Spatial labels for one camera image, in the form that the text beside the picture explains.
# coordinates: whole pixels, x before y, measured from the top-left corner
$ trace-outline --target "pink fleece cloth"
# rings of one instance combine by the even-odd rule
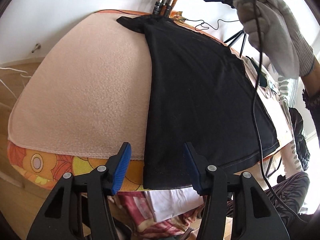
[[[94,158],[127,141],[143,160],[151,58],[145,36],[117,23],[121,16],[91,14],[53,47],[13,108],[9,140]]]

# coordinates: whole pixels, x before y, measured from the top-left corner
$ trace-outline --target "metal screw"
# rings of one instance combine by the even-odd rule
[[[208,166],[208,170],[209,170],[209,171],[216,171],[216,170],[217,170],[217,167],[214,166],[214,165],[209,165],[209,166]]]
[[[100,172],[105,171],[106,169],[107,169],[107,167],[104,166],[104,165],[101,165],[101,166],[99,166],[99,167],[97,168],[97,170],[100,171]]]
[[[40,43],[37,43],[35,45],[35,47],[33,48],[33,50],[31,51],[31,53],[34,53],[37,49],[41,49],[41,44]]]
[[[66,172],[65,174],[63,174],[63,177],[65,179],[69,179],[71,177],[71,173],[70,172]]]
[[[243,176],[244,176],[245,178],[249,179],[249,178],[251,178],[251,173],[245,171],[245,172],[243,173]]]

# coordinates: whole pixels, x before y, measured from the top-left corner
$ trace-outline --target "gray work glove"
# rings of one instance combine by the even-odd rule
[[[249,35],[249,43],[259,50],[253,4],[234,0],[233,5]],[[257,7],[263,51],[277,72],[286,78],[308,75],[314,67],[315,56],[290,8],[283,0],[258,0]]]

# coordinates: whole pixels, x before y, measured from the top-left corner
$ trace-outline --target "white cloth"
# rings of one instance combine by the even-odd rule
[[[278,73],[285,77],[299,76],[299,58],[287,25],[280,12],[257,1],[261,16],[267,20],[269,31],[264,36],[263,51]]]
[[[156,222],[178,216],[204,203],[192,187],[145,191],[145,195]]]
[[[254,68],[252,62],[248,57],[241,57],[245,65],[248,67],[250,70],[251,74],[254,76],[255,79],[257,79],[258,73],[256,69]],[[262,86],[259,86],[259,89],[263,92],[264,96],[266,98],[274,98],[277,101],[280,101],[279,95],[280,92],[278,90],[278,83],[274,81],[273,77],[270,75],[268,70],[262,65],[261,66],[261,76],[265,77],[267,81],[267,87],[264,88]]]
[[[266,1],[268,2],[267,3],[268,6],[270,6],[270,8],[272,8],[272,10],[276,14],[281,15],[281,19],[280,19],[282,22],[281,26],[280,25],[277,26],[276,25],[277,22],[274,22],[275,26],[274,27],[270,26],[270,29],[283,28],[283,21],[284,21],[285,29],[280,31],[284,31],[285,36],[287,36],[287,34],[289,33],[291,44],[293,48],[296,50],[296,55],[295,54],[290,55],[290,57],[293,56],[294,58],[294,65],[288,66],[289,62],[287,62],[287,65],[280,65],[279,69],[275,66],[277,72],[286,78],[297,78],[298,77],[296,75],[297,71],[300,76],[308,75],[314,67],[315,56],[313,54],[313,48],[307,43],[307,41],[301,34],[297,20],[293,16],[292,11],[288,7],[288,5],[283,0],[266,0]],[[283,44],[282,37],[273,36],[272,38],[273,38],[273,44],[270,44],[270,46],[273,46],[275,43],[278,43],[281,45]],[[294,53],[294,49],[291,50],[291,47],[288,47],[288,49],[289,50],[287,51],[287,53],[289,54],[291,54],[291,52]]]

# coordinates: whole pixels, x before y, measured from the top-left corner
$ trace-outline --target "metal rod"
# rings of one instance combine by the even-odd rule
[[[224,41],[224,43],[227,43],[229,41],[231,41],[232,39],[234,39],[236,36],[238,36],[243,30],[237,32],[235,35],[231,36],[229,39],[227,39],[226,41]]]
[[[244,45],[245,45],[246,39],[247,39],[247,34],[244,33],[243,41],[242,41],[242,46],[241,46],[241,50],[240,50],[240,57],[242,56],[242,52],[243,52],[243,49],[244,49]]]
[[[37,43],[34,47],[34,49],[31,51],[31,53],[34,53],[37,49],[40,49],[41,48],[41,45],[40,43]]]
[[[232,47],[233,44],[235,44],[241,38],[242,35],[244,35],[244,30],[241,30],[239,32],[239,34],[233,39],[233,41],[231,41],[231,43],[228,45],[228,47]]]
[[[166,3],[166,8],[163,14],[164,17],[170,16],[170,13],[172,11],[172,3],[173,3],[173,0],[168,0],[168,2]]]
[[[269,160],[268,168],[267,168],[267,171],[266,171],[266,177],[268,177],[268,175],[269,175],[269,171],[270,171],[270,167],[271,167],[272,161],[273,161],[273,156]]]
[[[158,15],[160,13],[162,1],[163,0],[156,1],[152,14]]]

